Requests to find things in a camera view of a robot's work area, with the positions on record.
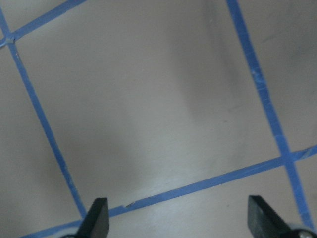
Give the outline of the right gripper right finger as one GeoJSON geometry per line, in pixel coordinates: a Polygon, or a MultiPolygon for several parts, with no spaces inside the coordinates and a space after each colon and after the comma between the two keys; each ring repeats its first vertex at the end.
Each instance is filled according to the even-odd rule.
{"type": "Polygon", "coordinates": [[[259,195],[248,197],[248,228],[254,238],[285,238],[291,228],[259,195]]]}

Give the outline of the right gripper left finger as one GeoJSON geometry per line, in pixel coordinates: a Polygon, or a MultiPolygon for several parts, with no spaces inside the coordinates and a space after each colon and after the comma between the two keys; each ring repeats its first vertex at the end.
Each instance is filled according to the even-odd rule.
{"type": "Polygon", "coordinates": [[[106,238],[109,232],[107,198],[96,198],[77,230],[76,238],[106,238]]]}

